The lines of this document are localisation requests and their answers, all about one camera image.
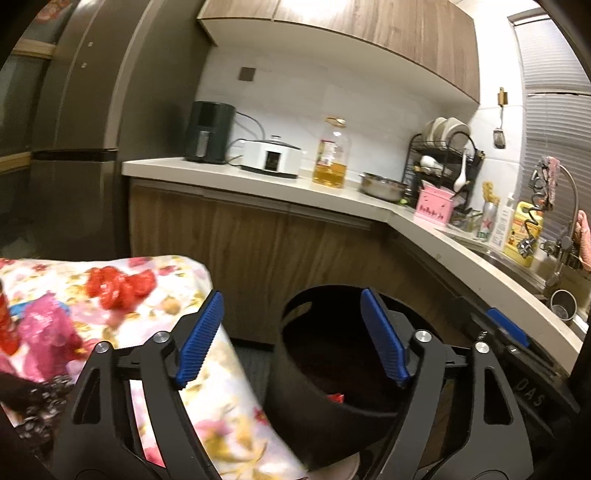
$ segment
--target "blue object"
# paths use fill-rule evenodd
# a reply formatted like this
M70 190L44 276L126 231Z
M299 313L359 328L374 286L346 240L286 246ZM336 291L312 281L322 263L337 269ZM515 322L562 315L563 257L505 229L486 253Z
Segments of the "blue object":
M22 318L25 316L25 309L27 308L27 306L30 303L33 303L34 301L35 300L24 301L22 303L17 303L16 305L13 305L12 307L10 307L10 310L9 310L10 316L17 317L19 320L22 320ZM60 307L63 308L68 315L70 315L70 313L71 313L70 307L60 301L58 303L60 304Z
M361 316L378 351L388 378L403 387L410 374L406 367L406 354L402 342L388 320L388 313L378 303L370 289L361 292Z
M213 337L222 322L224 314L222 294L217 292L204 308L205 311L200 315L180 351L180 365L175 382L181 389L197 378Z
M520 329L515 323L510 321L505 315L503 315L497 309L490 309L486 312L497 327L506 331L506 333L513 338L518 344L528 348L530 346L530 340L526 333Z

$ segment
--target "kitchen sink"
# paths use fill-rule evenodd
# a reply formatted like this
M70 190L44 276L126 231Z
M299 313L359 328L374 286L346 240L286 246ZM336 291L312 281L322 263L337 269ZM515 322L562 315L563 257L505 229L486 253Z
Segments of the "kitchen sink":
M490 263L493 267L498 268L510 279L517 282L529 293L538 298L538 300L545 300L543 295L544 285L532 276L528 275L527 272L520 269L518 265L514 264L511 259L504 256L502 253L490 249L485 244L478 244L476 242L449 233L446 233L446 235L455 240L461 246L467 248L472 253L478 255L481 259Z

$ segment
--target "upper cabinet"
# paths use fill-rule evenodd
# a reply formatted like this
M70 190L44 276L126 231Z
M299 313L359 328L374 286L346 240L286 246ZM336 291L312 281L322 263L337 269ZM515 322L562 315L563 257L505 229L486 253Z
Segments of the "upper cabinet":
M208 0L199 18L218 45L324 54L440 103L480 100L474 22L449 0ZM244 22L252 19L267 21Z
M199 13L205 18L263 18L270 20L279 0L207 0Z

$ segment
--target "towel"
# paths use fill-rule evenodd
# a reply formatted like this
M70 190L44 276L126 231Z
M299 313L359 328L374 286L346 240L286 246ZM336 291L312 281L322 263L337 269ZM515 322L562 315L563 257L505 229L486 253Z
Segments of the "towel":
M582 210L579 210L577 226L574 230L574 240L580 245L579 260L583 268L591 272L591 231L589 231L587 214Z
M546 209L548 211L554 209L554 202L556 201L556 184L560 169L560 160L554 157L546 157L548 161L548 188L546 189Z

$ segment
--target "silver bolt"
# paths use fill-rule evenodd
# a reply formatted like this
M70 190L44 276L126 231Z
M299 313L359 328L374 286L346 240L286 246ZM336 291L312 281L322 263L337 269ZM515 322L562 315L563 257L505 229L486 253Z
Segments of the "silver bolt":
M433 335L431 335L426 330L419 330L417 333L414 334L414 337L422 343L429 343L431 340L433 340Z
M108 342L99 342L95 345L96 353L105 353L109 349L110 345Z
M152 337L152 340L154 340L156 343L164 343L168 342L169 338L170 334L168 332L156 332Z
M476 351L480 353L488 353L491 351L491 347L489 347L485 342L476 342Z

